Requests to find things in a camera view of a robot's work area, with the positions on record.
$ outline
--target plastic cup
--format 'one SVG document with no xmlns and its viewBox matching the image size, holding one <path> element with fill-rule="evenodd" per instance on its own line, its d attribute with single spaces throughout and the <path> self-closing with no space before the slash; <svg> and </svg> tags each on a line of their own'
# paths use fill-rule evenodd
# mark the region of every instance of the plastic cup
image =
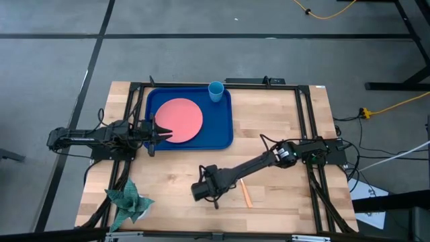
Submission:
<svg viewBox="0 0 430 242">
<path fill-rule="evenodd" d="M 219 81 L 213 81 L 209 84 L 209 97 L 213 102 L 219 102 L 224 94 L 224 85 Z"/>
</svg>

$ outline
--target white paper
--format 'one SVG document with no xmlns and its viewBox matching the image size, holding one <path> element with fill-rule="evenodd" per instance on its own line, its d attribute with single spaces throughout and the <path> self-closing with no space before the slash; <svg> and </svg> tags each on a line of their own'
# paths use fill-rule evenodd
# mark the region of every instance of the white paper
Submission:
<svg viewBox="0 0 430 242">
<path fill-rule="evenodd" d="M 356 181 L 357 181 L 356 179 L 349 180 L 348 182 L 349 189 L 352 189 Z M 374 186 L 372 186 L 372 188 L 374 189 L 375 194 L 372 191 L 372 189 L 370 189 L 369 185 L 367 185 L 364 182 L 358 181 L 357 186 L 355 187 L 354 191 L 352 191 L 351 193 L 352 200 L 388 195 L 387 191 L 384 191 L 379 188 L 375 188 Z M 384 229 L 385 212 L 356 213 L 355 217 L 357 220 L 360 220 L 361 222 L 372 225 L 373 227 L 376 227 L 378 229 Z"/>
</svg>

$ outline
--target floor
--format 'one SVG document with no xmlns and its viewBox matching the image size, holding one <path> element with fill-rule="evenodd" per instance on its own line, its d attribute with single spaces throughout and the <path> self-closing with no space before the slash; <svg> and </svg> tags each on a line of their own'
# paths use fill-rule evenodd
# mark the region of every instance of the floor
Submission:
<svg viewBox="0 0 430 242">
<path fill-rule="evenodd" d="M 0 0 L 0 34 L 98 33 L 108 2 Z M 320 15 L 347 4 L 301 2 Z M 430 53 L 430 27 L 414 1 L 400 2 Z M 401 34 L 407 29 L 392 3 L 359 2 L 322 21 L 304 15 L 290 0 L 118 0 L 107 34 L 121 33 Z M 94 45 L 94 39 L 0 40 L 0 147 L 26 156 L 24 163 L 0 162 L 0 234 L 34 227 L 56 158 L 46 139 L 53 128 L 68 124 Z M 404 81 L 423 67 L 409 40 L 104 40 L 78 128 L 97 124 L 111 81 L 148 81 L 149 75 L 159 81 L 204 83 L 281 77 L 291 84 L 325 85 L 333 115 L 343 118 L 356 115 L 360 107 L 376 111 L 419 95 L 366 91 L 363 84 Z M 364 121 L 363 146 L 394 152 L 425 142 L 429 110 L 427 97 Z M 343 138 L 358 143 L 357 122 L 339 126 Z M 89 151 L 72 148 L 71 153 Z M 354 161 L 354 152 L 348 157 Z M 414 157 L 427 158 L 426 153 Z M 376 161 L 362 159 L 360 167 Z M 73 227 L 87 166 L 88 160 L 67 159 L 46 230 Z M 394 193 L 429 188 L 425 161 L 392 161 L 365 174 L 371 184 Z"/>
</svg>

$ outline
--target wooden tabletop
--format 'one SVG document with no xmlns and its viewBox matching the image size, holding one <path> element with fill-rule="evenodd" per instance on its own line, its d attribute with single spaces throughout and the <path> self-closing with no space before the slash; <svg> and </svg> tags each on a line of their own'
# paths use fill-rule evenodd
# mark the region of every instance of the wooden tabletop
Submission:
<svg viewBox="0 0 430 242">
<path fill-rule="evenodd" d="M 130 82 L 114 81 L 105 107 L 105 123 L 121 120 Z M 146 96 L 140 117 L 144 116 Z M 259 134 L 281 140 L 300 138 L 297 106 L 293 91 L 229 89 L 232 99 L 234 140 L 220 151 L 156 151 L 149 157 L 138 150 L 130 178 L 141 195 L 153 199 L 148 216 L 135 224 L 128 219 L 120 227 L 138 231 L 224 231 L 235 233 L 315 233 L 312 202 L 305 165 L 280 169 L 269 167 L 244 178 L 253 208 L 247 208 L 240 183 L 218 201 L 220 209 L 205 200 L 195 202 L 190 186 L 198 181 L 199 165 L 234 167 L 264 152 Z M 333 119 L 323 86 L 310 86 L 318 134 L 336 138 Z M 307 130 L 310 132 L 304 104 Z M 88 173 L 76 225 L 95 212 L 106 194 L 112 161 L 102 161 Z M 331 202 L 348 225 L 358 230 L 345 174 L 335 165 L 325 167 Z M 328 230 L 324 206 L 320 202 L 323 229 Z M 112 223 L 116 207 L 110 211 Z"/>
</svg>

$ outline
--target pink plate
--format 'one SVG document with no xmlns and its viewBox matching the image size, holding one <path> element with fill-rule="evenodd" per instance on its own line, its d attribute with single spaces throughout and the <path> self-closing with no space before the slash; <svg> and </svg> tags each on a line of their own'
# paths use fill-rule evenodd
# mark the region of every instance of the pink plate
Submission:
<svg viewBox="0 0 430 242">
<path fill-rule="evenodd" d="M 202 128 L 203 114 L 199 106 L 185 98 L 175 98 L 165 102 L 155 114 L 155 122 L 172 130 L 167 141 L 182 143 L 192 139 Z"/>
</svg>

